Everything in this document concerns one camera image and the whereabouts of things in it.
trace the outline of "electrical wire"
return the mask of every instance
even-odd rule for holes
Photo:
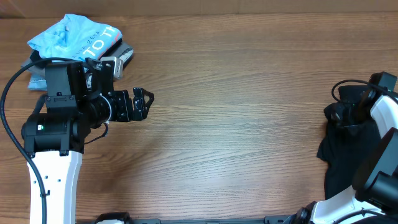
[[[375,84],[372,84],[372,83],[369,83],[369,82],[366,82],[366,81],[362,81],[362,80],[343,80],[343,81],[340,81],[340,82],[336,83],[336,84],[333,86],[333,88],[331,89],[331,96],[332,96],[337,102],[339,102],[339,103],[344,103],[344,102],[342,102],[339,98],[336,97],[336,95],[335,95],[335,89],[336,89],[339,85],[341,85],[341,84],[343,84],[343,83],[348,83],[348,82],[356,82],[356,83],[362,83],[362,84],[368,85],[368,86],[370,86],[370,87],[372,87],[372,88],[374,88],[374,89],[376,89],[376,90],[379,90],[379,91],[383,92],[385,95],[389,96],[395,103],[398,104],[398,100],[397,100],[397,98],[396,98],[396,96],[397,96],[398,93],[393,92],[393,91],[389,91],[387,88],[383,88],[383,87],[381,87],[381,86],[378,86],[378,85],[375,85]]]
[[[395,220],[395,221],[398,222],[398,219],[396,219],[394,217],[391,217],[391,216],[388,216],[388,215],[383,215],[383,214],[380,214],[380,213],[377,213],[377,212],[374,212],[374,211],[370,211],[370,210],[361,210],[361,211],[358,211],[358,212],[353,212],[353,213],[350,213],[348,215],[345,215],[345,216],[339,218],[337,221],[334,221],[333,224],[339,224],[342,221],[345,221],[345,220],[347,220],[349,218],[352,218],[352,217],[355,217],[357,215],[365,216],[365,214],[372,214],[372,215],[376,215],[376,216],[379,216],[379,217],[389,218],[391,220]]]
[[[107,136],[108,133],[109,133],[108,124],[107,124],[107,123],[104,123],[104,125],[105,125],[105,131],[104,131],[104,133],[103,133],[102,135],[98,136],[97,138],[94,138],[94,139],[91,140],[91,141],[85,142],[85,144],[92,143],[93,141],[99,140],[100,138],[103,138],[103,137]]]
[[[47,200],[46,196],[47,193],[45,192],[44,188],[44,183],[42,180],[42,177],[40,175],[39,170],[37,169],[36,165],[34,164],[33,160],[28,156],[28,154],[25,152],[24,148],[21,146],[15,135],[12,133],[10,126],[8,125],[7,119],[6,119],[6,114],[4,112],[4,104],[6,102],[6,96],[8,93],[8,90],[10,89],[12,83],[15,81],[15,79],[22,74],[24,71],[26,71],[28,68],[37,65],[38,63],[42,62],[48,62],[48,61],[53,61],[53,60],[60,60],[60,61],[72,61],[72,59],[68,58],[58,58],[58,57],[53,57],[53,58],[45,58],[42,60],[38,60],[36,62],[32,62],[24,67],[22,67],[17,73],[15,73],[11,79],[7,82],[6,87],[4,87],[4,90],[1,95],[1,100],[0,100],[0,117],[2,124],[4,126],[4,129],[6,130],[7,134],[10,136],[11,141],[17,146],[19,152],[24,156],[25,160],[27,163],[30,165],[30,167],[33,170],[33,173],[36,176],[37,182],[39,184],[39,189],[40,189],[40,197],[42,198],[42,223],[47,224]]]

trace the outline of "wooden surface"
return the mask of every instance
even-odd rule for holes
[[[0,0],[0,17],[25,18],[397,11],[396,0]]]
[[[295,213],[323,200],[326,164],[316,153],[333,84],[398,74],[396,13],[93,19],[120,28],[136,50],[115,89],[140,86],[156,98],[147,120],[112,123],[87,145],[78,219]],[[28,56],[26,42],[57,21],[0,20],[0,89]],[[28,81],[21,75],[6,101],[20,140],[42,93]],[[28,223],[26,163],[3,128],[0,140],[0,223]]]

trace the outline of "wooden floor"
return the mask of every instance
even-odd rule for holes
[[[93,18],[135,48],[115,89],[155,93],[142,122],[112,123],[86,146],[76,215],[129,211],[163,220],[261,218],[323,200],[330,89],[374,72],[398,74],[398,14],[268,14]],[[0,89],[26,42],[58,19],[0,20]],[[16,136],[42,92],[13,84]],[[103,130],[94,130],[87,139]],[[0,223],[28,223],[26,163],[0,128]]]

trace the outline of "tabletop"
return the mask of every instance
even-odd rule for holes
[[[59,19],[0,19],[0,89]],[[262,218],[324,199],[316,157],[325,106],[343,79],[398,74],[397,13],[94,17],[135,50],[116,90],[155,94],[148,118],[111,123],[85,147],[78,220]],[[43,93],[12,85],[16,136]],[[87,139],[102,133],[91,132]],[[0,223],[28,223],[27,164],[0,128]]]

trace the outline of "brown cardboard surface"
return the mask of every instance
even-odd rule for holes
[[[0,0],[7,17],[394,12],[397,0]]]
[[[0,18],[22,18],[24,15],[9,0],[0,0]]]

